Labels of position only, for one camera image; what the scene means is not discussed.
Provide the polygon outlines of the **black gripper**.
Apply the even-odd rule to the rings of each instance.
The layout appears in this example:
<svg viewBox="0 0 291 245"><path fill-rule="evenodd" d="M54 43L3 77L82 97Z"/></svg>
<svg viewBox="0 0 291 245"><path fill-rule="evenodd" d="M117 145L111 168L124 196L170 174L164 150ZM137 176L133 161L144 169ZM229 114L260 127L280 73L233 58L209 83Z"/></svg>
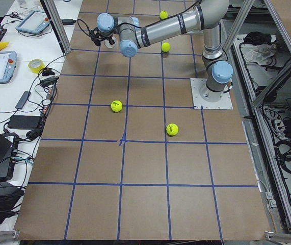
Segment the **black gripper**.
<svg viewBox="0 0 291 245"><path fill-rule="evenodd" d="M109 32L102 32L98 28L89 29L89 37L96 46L101 46L101 43L108 39L109 36Z"/></svg>

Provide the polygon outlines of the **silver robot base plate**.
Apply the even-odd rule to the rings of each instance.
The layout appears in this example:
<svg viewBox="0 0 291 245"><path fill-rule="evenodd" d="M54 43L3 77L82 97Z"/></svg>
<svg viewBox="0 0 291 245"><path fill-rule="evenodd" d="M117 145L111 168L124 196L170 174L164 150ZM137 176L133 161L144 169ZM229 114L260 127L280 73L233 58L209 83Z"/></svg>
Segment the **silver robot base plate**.
<svg viewBox="0 0 291 245"><path fill-rule="evenodd" d="M212 92L206 86L207 79L190 78L194 109L232 110L230 93Z"/></svg>

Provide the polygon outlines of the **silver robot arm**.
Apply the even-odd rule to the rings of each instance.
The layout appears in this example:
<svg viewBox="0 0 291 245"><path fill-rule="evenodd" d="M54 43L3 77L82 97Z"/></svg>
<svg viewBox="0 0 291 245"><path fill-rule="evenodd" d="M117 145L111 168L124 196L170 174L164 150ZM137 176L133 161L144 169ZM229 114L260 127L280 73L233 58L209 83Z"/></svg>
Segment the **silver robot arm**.
<svg viewBox="0 0 291 245"><path fill-rule="evenodd" d="M228 10L228 1L197 1L188 11L183 11L166 19L141 27L136 17L112 16L109 13L98 15L95 29L89 29L87 36L96 46L108 41L114 45L113 35L119 35L121 54L133 57L141 48L154 43L202 30L204 50L202 60L208 74L200 88L200 96L208 102L218 102L227 91L233 68L223 60L224 49L221 45L220 21Z"/></svg>

